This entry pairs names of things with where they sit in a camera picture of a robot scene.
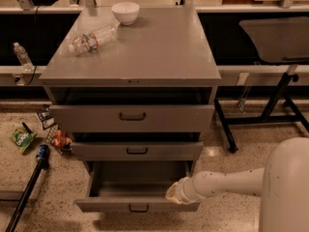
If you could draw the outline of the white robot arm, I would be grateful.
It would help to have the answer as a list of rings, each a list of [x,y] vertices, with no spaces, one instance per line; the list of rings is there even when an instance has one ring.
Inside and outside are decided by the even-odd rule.
[[[309,139],[279,143],[262,168],[200,171],[174,183],[167,200],[189,205],[221,193],[259,196],[259,232],[309,232]]]

